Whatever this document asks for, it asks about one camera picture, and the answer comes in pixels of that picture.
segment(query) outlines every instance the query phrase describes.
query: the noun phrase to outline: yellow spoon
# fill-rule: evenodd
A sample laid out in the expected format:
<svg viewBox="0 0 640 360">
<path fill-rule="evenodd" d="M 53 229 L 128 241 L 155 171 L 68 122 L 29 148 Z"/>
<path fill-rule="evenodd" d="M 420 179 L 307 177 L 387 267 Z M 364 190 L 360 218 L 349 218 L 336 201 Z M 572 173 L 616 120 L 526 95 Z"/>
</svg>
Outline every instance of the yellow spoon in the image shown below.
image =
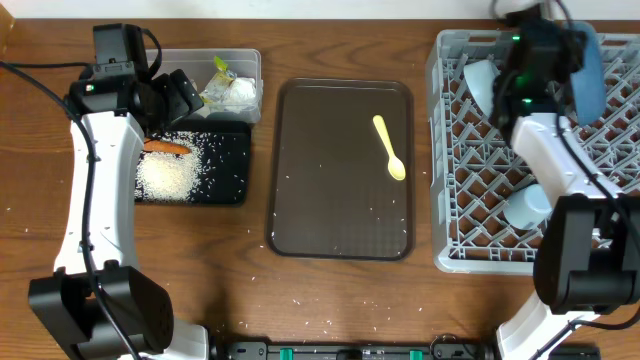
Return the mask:
<svg viewBox="0 0 640 360">
<path fill-rule="evenodd" d="M 394 179 L 398 181 L 404 180 L 404 178 L 407 176 L 406 171 L 404 170 L 404 164 L 393 152 L 391 140 L 389 139 L 389 133 L 387 132 L 387 126 L 384 124 L 384 119 L 382 118 L 382 116 L 374 116 L 373 125 L 376 126 L 378 135 L 380 135 L 380 139 L 382 139 L 382 143 L 384 144 L 384 147 L 385 149 L 387 149 L 387 153 L 389 154 L 389 165 L 387 166 L 389 169 L 389 173 Z"/>
</svg>

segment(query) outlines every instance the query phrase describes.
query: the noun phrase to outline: white wall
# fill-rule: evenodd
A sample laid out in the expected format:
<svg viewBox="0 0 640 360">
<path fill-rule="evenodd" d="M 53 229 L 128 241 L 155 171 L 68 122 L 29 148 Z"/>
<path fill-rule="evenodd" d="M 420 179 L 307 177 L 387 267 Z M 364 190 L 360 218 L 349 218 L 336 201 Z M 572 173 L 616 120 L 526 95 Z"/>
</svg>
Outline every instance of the white wall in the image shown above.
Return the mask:
<svg viewBox="0 0 640 360">
<path fill-rule="evenodd" d="M 500 0 L 518 9 L 533 0 Z M 16 18 L 479 19 L 491 0 L 0 0 Z M 640 19 L 639 0 L 564 0 L 576 19 Z"/>
</svg>

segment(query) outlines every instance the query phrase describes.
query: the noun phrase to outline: black baking tray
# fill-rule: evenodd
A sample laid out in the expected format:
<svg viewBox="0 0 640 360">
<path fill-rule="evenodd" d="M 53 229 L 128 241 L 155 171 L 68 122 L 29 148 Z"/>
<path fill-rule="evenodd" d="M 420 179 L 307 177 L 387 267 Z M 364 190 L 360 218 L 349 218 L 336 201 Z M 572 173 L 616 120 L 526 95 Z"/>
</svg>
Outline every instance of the black baking tray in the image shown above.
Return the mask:
<svg viewBox="0 0 640 360">
<path fill-rule="evenodd" d="M 251 160 L 251 128 L 243 121 L 184 119 L 174 124 L 164 136 L 179 131 L 202 136 L 209 145 L 204 147 L 201 163 L 211 169 L 200 174 L 200 185 L 188 201 L 143 199 L 144 188 L 136 181 L 135 200 L 154 204 L 241 205 L 247 196 L 249 163 Z"/>
<path fill-rule="evenodd" d="M 387 170 L 382 115 L 404 181 Z M 389 81 L 293 79 L 280 90 L 266 241 L 296 257 L 400 260 L 414 245 L 413 98 Z"/>
</svg>

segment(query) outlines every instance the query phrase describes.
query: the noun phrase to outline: plastic crate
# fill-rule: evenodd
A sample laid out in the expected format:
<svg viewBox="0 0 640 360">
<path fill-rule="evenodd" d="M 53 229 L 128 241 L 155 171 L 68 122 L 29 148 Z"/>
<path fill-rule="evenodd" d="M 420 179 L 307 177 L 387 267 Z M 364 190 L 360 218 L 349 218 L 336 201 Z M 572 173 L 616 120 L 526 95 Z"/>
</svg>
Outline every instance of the plastic crate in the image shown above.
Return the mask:
<svg viewBox="0 0 640 360">
<path fill-rule="evenodd" d="M 153 62 L 156 50 L 147 50 L 149 64 Z M 252 78 L 256 82 L 256 97 L 246 103 L 211 104 L 211 115 L 207 119 L 240 120 L 250 124 L 260 121 L 262 108 L 262 71 L 260 53 L 254 49 L 162 49 L 162 66 L 158 74 L 184 70 L 187 77 L 194 80 L 198 92 L 204 90 L 218 71 L 213 61 L 218 56 L 229 65 L 229 70 L 240 77 Z"/>
<path fill-rule="evenodd" d="M 427 60 L 431 126 L 432 244 L 445 272 L 530 275 L 546 221 L 520 231 L 502 215 L 506 198 L 535 181 L 474 103 L 465 64 L 492 60 L 499 69 L 513 33 L 445 30 Z M 600 121 L 574 127 L 594 163 L 626 193 L 640 191 L 640 36 L 599 34 L 607 110 Z M 568 112 L 575 119 L 575 112 Z M 594 235 L 594 246 L 608 246 Z"/>
</svg>

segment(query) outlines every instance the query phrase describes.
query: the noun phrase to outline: wooden table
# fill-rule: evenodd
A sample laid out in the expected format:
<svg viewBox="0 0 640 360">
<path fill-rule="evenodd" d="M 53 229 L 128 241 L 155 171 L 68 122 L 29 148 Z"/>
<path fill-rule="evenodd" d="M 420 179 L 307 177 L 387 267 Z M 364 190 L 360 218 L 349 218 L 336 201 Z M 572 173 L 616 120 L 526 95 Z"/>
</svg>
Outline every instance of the wooden table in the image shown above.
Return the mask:
<svg viewBox="0 0 640 360">
<path fill-rule="evenodd" d="M 431 342 L 445 332 L 488 336 L 533 291 L 526 277 L 440 272 L 431 251 L 431 147 L 427 56 L 443 29 L 493 29 L 491 21 L 143 20 L 164 48 L 255 48 L 262 54 L 262 121 L 254 128 L 247 202 L 239 208 L 137 206 L 143 272 L 171 295 L 182 319 L 225 340 Z M 92 61 L 91 28 L 108 21 L 18 20 L 10 61 Z M 596 23 L 640 32 L 640 23 Z M 65 94 L 79 69 L 30 71 Z M 399 263 L 285 258 L 264 241 L 278 89 L 289 78 L 397 80 L 415 99 L 415 251 Z M 72 174 L 69 121 L 38 90 L 0 73 L 0 357 L 64 358 L 27 305 L 30 279 L 51 275 L 66 226 Z M 634 308 L 605 321 L 626 320 Z M 635 359 L 640 327 L 581 329 L 605 358 Z"/>
</svg>

